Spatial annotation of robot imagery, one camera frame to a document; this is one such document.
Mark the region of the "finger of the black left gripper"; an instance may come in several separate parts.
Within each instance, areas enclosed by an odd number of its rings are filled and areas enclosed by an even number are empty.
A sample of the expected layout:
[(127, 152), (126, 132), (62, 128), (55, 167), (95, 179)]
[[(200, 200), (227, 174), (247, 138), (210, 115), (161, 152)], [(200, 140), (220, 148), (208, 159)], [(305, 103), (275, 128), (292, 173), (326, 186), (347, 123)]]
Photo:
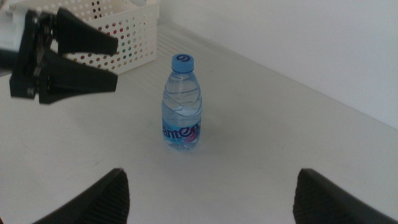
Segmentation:
[(46, 50), (39, 75), (39, 103), (49, 105), (78, 95), (114, 92), (117, 83), (118, 76), (112, 72)]
[(114, 55), (118, 39), (111, 37), (81, 21), (70, 11), (60, 7), (57, 11), (55, 38), (58, 53), (94, 53)]

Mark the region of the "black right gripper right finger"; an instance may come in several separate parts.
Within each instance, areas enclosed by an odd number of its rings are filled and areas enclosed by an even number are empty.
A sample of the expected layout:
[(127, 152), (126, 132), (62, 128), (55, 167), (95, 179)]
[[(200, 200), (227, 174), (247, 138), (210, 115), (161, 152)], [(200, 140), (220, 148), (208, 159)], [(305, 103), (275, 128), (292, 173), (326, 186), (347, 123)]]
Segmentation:
[(298, 173), (292, 212), (296, 223), (397, 224), (313, 169)]

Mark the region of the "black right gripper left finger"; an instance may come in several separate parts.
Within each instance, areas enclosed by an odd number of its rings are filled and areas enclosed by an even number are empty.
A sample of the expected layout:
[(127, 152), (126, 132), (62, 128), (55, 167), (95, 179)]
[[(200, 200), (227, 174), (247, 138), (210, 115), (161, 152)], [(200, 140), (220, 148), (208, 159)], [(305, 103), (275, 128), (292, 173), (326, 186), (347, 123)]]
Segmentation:
[(130, 209), (126, 172), (115, 168), (71, 201), (34, 224), (126, 224)]

